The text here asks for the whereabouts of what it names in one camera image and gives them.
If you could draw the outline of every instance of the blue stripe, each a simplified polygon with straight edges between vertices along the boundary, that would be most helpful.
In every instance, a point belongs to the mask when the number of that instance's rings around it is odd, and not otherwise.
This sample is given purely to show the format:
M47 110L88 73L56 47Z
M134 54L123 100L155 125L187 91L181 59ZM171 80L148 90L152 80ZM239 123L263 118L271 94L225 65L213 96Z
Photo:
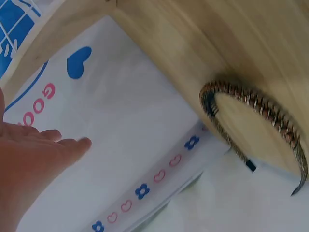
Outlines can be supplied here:
M43 67L41 68L39 74L37 75L37 77L34 79L34 81L31 83L31 85L15 100L13 101L11 104L8 105L8 107L5 108L4 112L7 112L13 105L15 105L16 103L18 103L31 89L32 87L35 85L35 83L37 83L37 81L39 80L39 78L42 76L46 66L48 64L48 61L46 61L43 65Z
M34 13L35 13L38 17L41 17L41 15L40 15L40 13L37 11L37 9L35 9L35 8L33 7L32 10L34 11Z
M25 2L24 0L18 0L18 1L20 1L21 3L23 3L23 4L27 5L28 7L31 7L31 4L30 4L30 3L28 3L28 2Z
M21 3L27 5L28 7L31 7L31 4L28 3L28 2L25 2L24 0L18 0L18 1L20 1ZM35 13L38 17L41 16L40 13L37 11L37 9L35 9L35 8L33 7L32 10L34 11L34 13Z

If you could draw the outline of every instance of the wooden surface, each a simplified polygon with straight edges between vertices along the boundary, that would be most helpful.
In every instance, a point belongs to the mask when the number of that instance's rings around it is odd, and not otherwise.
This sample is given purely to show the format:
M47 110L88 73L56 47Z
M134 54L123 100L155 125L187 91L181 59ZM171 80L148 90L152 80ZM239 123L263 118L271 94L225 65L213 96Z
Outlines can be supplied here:
M18 49L0 87L8 105L26 80L55 52L116 8L110 0L55 0Z
M112 16L207 125L199 91L232 68L297 120L309 160L308 6L304 0L119 0ZM219 120L246 154L299 174L292 151L268 122L227 96L217 101Z

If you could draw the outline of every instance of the blue flower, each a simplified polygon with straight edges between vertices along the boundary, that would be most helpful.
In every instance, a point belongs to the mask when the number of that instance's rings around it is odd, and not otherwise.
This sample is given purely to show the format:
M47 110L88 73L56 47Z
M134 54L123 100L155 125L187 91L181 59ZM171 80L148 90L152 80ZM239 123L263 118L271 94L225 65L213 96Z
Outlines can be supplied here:
M150 188L147 187L147 184L142 184L140 188L135 190L135 194L138 196L139 200L143 199L150 191Z
M92 229L95 232L103 232L104 231L104 226L102 225L102 222L97 221L96 224L92 225Z
M190 138L188 142L185 143L184 147L188 149L188 151L192 150L195 144L199 142L199 138L194 135Z

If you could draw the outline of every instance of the blue heart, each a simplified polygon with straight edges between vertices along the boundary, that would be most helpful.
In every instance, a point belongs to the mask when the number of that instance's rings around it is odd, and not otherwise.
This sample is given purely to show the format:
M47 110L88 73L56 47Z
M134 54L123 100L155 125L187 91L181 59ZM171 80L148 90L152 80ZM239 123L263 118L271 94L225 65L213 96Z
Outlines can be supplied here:
M67 59L68 75L72 79L79 79L84 73L84 62L91 55L91 47L83 47Z

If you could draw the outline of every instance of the pink heart outline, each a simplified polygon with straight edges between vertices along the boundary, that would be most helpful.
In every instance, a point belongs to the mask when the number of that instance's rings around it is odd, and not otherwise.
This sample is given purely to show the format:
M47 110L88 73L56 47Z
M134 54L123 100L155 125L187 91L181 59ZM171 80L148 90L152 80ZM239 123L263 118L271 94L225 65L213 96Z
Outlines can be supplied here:
M159 171L159 173L157 175L154 176L154 181L156 183L159 183L159 182L161 182L161 180L164 179L164 177L165 177L165 170L162 169L162 170Z
M122 212L126 213L131 209L131 207L132 207L132 201L127 200L126 203L122 204L120 208L121 208Z
M182 160L182 156L181 154L178 154L169 162L169 166L175 167L180 163L181 160Z
M117 221L118 214L116 212L112 212L111 214L108 215L107 221L110 224L114 224Z

